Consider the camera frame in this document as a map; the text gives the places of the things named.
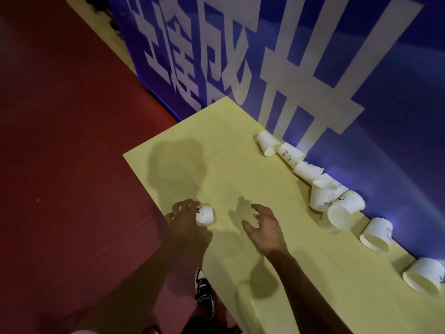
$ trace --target white paper cup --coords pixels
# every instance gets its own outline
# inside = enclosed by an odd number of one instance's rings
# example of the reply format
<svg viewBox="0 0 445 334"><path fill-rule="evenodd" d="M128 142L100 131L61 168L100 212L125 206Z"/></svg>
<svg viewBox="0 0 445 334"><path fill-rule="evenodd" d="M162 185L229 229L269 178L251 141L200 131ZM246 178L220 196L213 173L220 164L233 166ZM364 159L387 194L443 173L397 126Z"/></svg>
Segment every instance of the white paper cup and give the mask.
<svg viewBox="0 0 445 334"><path fill-rule="evenodd" d="M326 182L320 179L314 180L312 182L309 206L316 211L326 211L330 203L335 199L336 190L337 186L331 182Z"/></svg>
<svg viewBox="0 0 445 334"><path fill-rule="evenodd" d="M212 223L213 208L210 205L199 205L196 208L196 222L204 225Z"/></svg>
<svg viewBox="0 0 445 334"><path fill-rule="evenodd" d="M359 238L371 250L387 252L391 246L392 224L383 218L373 218Z"/></svg>
<svg viewBox="0 0 445 334"><path fill-rule="evenodd" d="M295 165L293 173L305 181L312 183L314 180L319 179L323 173L323 168L300 160L297 165Z"/></svg>
<svg viewBox="0 0 445 334"><path fill-rule="evenodd" d="M306 157L306 154L298 150L295 146L290 145L289 143L284 143L278 148L277 153L291 166L294 168L297 165L297 162L303 160Z"/></svg>
<svg viewBox="0 0 445 334"><path fill-rule="evenodd" d="M403 280L409 287L424 295L439 295L445 268L434 259L420 258L406 272Z"/></svg>
<svg viewBox="0 0 445 334"><path fill-rule="evenodd" d="M280 141L272 136L269 131L261 131L255 135L254 139L258 142L261 151L266 157L272 156L277 153L277 149L280 147Z"/></svg>
<svg viewBox="0 0 445 334"><path fill-rule="evenodd" d="M353 190L347 190L339 196L332 204L338 204L346 208L352 215L363 210L366 206L363 198Z"/></svg>
<svg viewBox="0 0 445 334"><path fill-rule="evenodd" d="M320 227L327 230L349 230L351 228L351 214L340 205L331 205L321 215Z"/></svg>
<svg viewBox="0 0 445 334"><path fill-rule="evenodd" d="M337 190L335 192L335 198L332 200L336 200L339 196L341 196L343 193L346 192L346 190L348 190L348 188L343 185L340 184L340 182L336 181L335 179L333 179L329 174L324 173L320 176L319 178L320 180L324 180L326 182L331 182L332 184L334 184L335 186L337 186Z"/></svg>

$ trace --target forearm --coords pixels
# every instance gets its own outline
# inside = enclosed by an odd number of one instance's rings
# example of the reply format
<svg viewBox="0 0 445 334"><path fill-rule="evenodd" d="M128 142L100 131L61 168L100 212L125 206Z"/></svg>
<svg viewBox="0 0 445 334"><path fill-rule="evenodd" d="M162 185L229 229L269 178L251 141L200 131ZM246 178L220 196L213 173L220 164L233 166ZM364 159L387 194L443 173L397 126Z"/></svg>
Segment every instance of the forearm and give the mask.
<svg viewBox="0 0 445 334"><path fill-rule="evenodd" d="M281 279L302 334L316 333L321 327L325 333L351 333L289 253L274 253L269 261Z"/></svg>
<svg viewBox="0 0 445 334"><path fill-rule="evenodd" d="M178 252L175 242L164 242L151 258L93 307L79 329L99 334L140 334L153 313L156 299Z"/></svg>

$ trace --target red carpet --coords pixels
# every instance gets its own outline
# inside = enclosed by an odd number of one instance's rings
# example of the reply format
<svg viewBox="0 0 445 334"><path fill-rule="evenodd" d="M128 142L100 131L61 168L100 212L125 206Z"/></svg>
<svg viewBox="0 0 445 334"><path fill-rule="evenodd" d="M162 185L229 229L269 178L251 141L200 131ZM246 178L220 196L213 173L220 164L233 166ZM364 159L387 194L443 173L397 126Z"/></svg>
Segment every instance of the red carpet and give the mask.
<svg viewBox="0 0 445 334"><path fill-rule="evenodd" d="M176 121L64 0L0 0L0 101L0 331L65 333L159 245L122 154ZM176 276L164 334L194 308Z"/></svg>

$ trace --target yellow tabletop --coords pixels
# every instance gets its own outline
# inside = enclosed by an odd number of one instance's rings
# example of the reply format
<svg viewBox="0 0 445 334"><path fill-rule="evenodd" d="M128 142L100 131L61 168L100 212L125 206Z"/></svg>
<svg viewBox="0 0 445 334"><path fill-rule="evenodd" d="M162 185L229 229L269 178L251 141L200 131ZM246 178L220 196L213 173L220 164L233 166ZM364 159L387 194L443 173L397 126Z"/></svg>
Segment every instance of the yellow tabletop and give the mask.
<svg viewBox="0 0 445 334"><path fill-rule="evenodd" d="M257 202L274 211L292 255L354 333L445 333L443 294L423 296L400 276L413 258L395 242L384 255L365 247L360 213L352 232L321 229L309 186L254 142L262 130L225 97L124 155L164 214L189 197L214 208L203 271L244 332L298 332L276 272L241 227L256 222Z"/></svg>

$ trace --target blue banner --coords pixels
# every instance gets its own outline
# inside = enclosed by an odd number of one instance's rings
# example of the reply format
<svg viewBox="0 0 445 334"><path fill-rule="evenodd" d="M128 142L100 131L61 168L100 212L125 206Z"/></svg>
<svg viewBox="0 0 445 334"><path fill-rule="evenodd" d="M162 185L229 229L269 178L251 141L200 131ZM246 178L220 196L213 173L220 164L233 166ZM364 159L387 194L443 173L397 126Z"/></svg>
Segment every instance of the blue banner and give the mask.
<svg viewBox="0 0 445 334"><path fill-rule="evenodd" d="M179 119L228 95L445 258L444 0L110 0L140 82Z"/></svg>

